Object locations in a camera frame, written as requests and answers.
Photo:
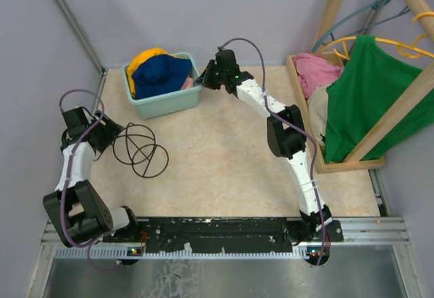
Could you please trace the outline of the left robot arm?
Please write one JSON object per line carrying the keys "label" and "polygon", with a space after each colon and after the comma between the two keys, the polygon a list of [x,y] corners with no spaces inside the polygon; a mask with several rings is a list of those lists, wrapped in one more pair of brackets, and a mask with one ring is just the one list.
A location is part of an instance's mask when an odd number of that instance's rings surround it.
{"label": "left robot arm", "polygon": [[62,174],[54,192],[43,198],[43,207],[62,243],[79,247],[109,235],[136,240],[141,225],[132,209],[110,209],[90,182],[96,156],[114,143],[122,126],[101,111],[91,115],[85,107],[65,111],[62,117],[66,124],[61,137]]}

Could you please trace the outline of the black wire hat stand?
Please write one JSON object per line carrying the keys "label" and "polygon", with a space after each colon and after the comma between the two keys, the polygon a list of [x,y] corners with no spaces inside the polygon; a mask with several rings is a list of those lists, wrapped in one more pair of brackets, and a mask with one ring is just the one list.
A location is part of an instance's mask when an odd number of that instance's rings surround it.
{"label": "black wire hat stand", "polygon": [[112,143],[115,159],[132,168],[142,179],[153,179],[163,174],[170,161],[167,149],[157,142],[151,128],[129,122]]}

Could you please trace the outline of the wooden clothes rack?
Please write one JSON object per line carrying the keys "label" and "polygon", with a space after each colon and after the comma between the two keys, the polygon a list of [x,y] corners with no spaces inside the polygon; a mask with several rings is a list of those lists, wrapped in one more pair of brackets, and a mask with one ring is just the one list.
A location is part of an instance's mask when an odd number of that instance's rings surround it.
{"label": "wooden clothes rack", "polygon": [[309,62],[288,57],[314,167],[319,173],[376,169],[384,154],[433,123],[433,67],[402,62],[371,35],[326,38],[342,0],[328,0]]}

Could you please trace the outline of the blue bucket hat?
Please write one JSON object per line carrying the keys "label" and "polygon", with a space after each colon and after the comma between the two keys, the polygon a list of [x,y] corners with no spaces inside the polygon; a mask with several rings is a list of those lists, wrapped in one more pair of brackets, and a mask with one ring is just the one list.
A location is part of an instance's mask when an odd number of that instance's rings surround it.
{"label": "blue bucket hat", "polygon": [[141,100],[181,90],[192,67],[190,59],[169,54],[145,60],[132,73],[134,98]]}

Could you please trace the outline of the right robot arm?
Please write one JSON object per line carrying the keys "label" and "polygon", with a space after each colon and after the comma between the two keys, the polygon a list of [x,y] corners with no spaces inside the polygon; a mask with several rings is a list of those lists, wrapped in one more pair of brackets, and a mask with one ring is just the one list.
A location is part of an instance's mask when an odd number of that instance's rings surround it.
{"label": "right robot arm", "polygon": [[307,133],[300,109],[296,105],[286,106],[268,95],[252,74],[239,68],[232,50],[220,48],[196,82],[211,90],[224,87],[228,94],[265,119],[269,149],[286,162],[296,186],[303,233],[312,241],[325,242],[327,226],[333,217],[316,187],[313,166],[308,163]]}

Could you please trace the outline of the teal plastic bin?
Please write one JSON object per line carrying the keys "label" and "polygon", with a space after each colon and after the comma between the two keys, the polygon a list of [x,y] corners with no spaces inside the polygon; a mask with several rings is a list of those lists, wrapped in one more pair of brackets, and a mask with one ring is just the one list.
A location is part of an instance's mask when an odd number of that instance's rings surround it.
{"label": "teal plastic bin", "polygon": [[[199,76],[199,70],[195,64],[193,57],[188,52],[179,52],[173,54],[175,57],[188,58],[191,60],[193,67],[190,76],[194,80]],[[126,71],[130,62],[122,66],[122,77],[129,102],[135,106],[139,116],[142,119],[158,117],[169,113],[190,109],[196,107],[199,103],[201,86],[194,86],[186,90],[179,90],[168,94],[162,94],[141,100],[133,99],[130,94],[130,88],[127,82]]]}

